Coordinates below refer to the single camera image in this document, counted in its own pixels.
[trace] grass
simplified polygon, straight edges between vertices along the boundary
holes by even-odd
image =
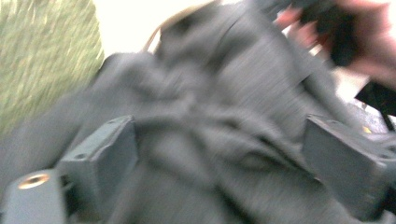
[[[0,32],[0,136],[86,85],[104,59],[89,0],[0,0]]]

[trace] black object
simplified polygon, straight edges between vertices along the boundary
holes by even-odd
[[[396,135],[369,138],[317,116],[308,117],[304,135],[308,165],[346,210],[362,221],[375,220],[384,210],[396,211],[392,191]]]
[[[330,35],[333,41],[331,58],[335,65],[348,66],[357,52],[353,37],[354,16],[345,13],[332,0],[294,2],[302,7],[301,23],[317,21],[320,35]]]
[[[14,181],[2,223],[62,224],[72,215],[78,222],[106,220],[136,163],[132,117],[113,119],[63,156],[56,169]]]
[[[395,131],[388,115],[396,116],[396,91],[380,84],[369,82],[356,96],[356,99],[377,109],[390,131]]]

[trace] gray cloth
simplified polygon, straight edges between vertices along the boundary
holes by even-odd
[[[156,55],[111,56],[87,89],[22,124],[0,146],[0,192],[131,114],[140,161],[108,223],[359,223],[301,153],[307,114],[357,121],[321,62],[243,5],[193,13]]]

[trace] hand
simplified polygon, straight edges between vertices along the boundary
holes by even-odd
[[[356,15],[354,35],[359,52],[348,68],[396,90],[396,3],[392,0],[335,1]],[[281,29],[291,25],[290,37],[301,45],[309,48],[319,43],[330,51],[331,41],[316,33],[314,23],[299,24],[300,16],[300,9],[288,8],[276,23]]]

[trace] metal grommet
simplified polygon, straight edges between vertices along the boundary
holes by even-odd
[[[25,180],[23,180],[19,185],[19,189],[31,189],[38,187],[45,182],[47,182],[50,179],[49,175],[46,174],[41,174],[41,175],[32,175],[27,177]]]

